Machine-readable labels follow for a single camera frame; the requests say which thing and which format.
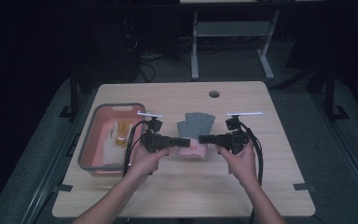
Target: forearm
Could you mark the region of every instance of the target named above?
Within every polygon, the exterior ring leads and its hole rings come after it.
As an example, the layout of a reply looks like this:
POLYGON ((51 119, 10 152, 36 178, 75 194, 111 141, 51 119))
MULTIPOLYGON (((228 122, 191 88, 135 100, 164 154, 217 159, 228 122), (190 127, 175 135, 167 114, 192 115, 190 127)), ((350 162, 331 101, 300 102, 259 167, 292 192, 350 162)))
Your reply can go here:
POLYGON ((74 223, 113 223, 139 185, 136 177, 126 175, 74 223))
POLYGON ((269 197, 264 190, 261 189, 257 181, 247 183, 243 186, 252 202, 259 223, 285 223, 284 219, 269 200, 269 197))

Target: human hand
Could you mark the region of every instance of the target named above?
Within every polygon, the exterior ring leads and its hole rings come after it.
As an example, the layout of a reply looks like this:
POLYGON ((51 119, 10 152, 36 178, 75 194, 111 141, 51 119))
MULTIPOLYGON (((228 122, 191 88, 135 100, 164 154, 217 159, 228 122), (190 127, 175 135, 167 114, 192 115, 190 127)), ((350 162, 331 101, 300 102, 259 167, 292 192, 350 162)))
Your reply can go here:
POLYGON ((257 182, 255 172, 255 152, 252 140, 237 155, 232 154, 225 147, 216 145, 217 151, 225 158, 228 163, 228 173, 240 181, 246 188, 247 185, 257 182))
POLYGON ((167 147, 158 152, 150 153, 144 146, 135 149, 131 168, 127 175, 134 175, 139 180, 139 184, 146 181, 148 174, 157 171, 158 161, 164 156, 168 156, 173 151, 173 147, 167 147))

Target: pink object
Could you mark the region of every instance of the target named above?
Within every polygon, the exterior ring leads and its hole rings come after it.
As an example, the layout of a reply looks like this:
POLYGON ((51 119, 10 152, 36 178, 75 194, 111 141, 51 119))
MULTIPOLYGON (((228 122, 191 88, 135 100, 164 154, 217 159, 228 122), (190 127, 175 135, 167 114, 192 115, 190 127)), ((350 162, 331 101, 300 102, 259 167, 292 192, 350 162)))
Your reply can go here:
POLYGON ((190 139, 190 147, 179 147, 179 156, 192 157, 192 158, 204 158, 207 144, 200 144, 199 140, 194 138, 190 139))
MULTIPOLYGON (((122 175, 122 165, 103 165, 103 144, 110 133, 109 130, 112 130, 118 119, 128 119, 132 126, 144 120, 144 116, 137 115, 138 111, 145 112, 144 106, 141 104, 98 106, 94 111, 85 142, 77 158, 79 166, 92 175, 122 175)), ((141 136, 141 132, 142 126, 139 126, 133 136, 133 144, 141 136)))

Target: white light bar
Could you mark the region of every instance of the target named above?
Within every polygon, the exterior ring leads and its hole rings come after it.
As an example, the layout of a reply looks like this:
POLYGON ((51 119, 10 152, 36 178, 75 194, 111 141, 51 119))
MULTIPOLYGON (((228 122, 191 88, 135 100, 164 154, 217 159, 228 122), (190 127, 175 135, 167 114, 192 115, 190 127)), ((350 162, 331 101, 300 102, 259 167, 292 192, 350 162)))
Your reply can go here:
POLYGON ((137 114, 137 115, 148 116, 148 117, 154 117, 154 118, 162 118, 162 115, 150 114, 149 112, 147 112, 147 113, 142 113, 141 111, 138 111, 138 113, 136 113, 136 114, 137 114))
POLYGON ((226 116, 245 116, 245 115, 262 115, 263 112, 256 111, 256 112, 238 112, 238 113, 226 113, 226 116))

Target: yellow item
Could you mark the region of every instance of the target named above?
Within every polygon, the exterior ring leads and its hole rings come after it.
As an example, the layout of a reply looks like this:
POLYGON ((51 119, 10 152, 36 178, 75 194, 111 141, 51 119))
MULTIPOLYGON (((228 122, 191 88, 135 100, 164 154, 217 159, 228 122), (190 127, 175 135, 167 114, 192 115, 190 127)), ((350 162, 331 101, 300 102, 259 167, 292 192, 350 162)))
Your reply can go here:
POLYGON ((116 145, 125 147, 127 145, 127 133, 129 132, 130 120, 120 119, 117 121, 117 137, 116 137, 116 145))

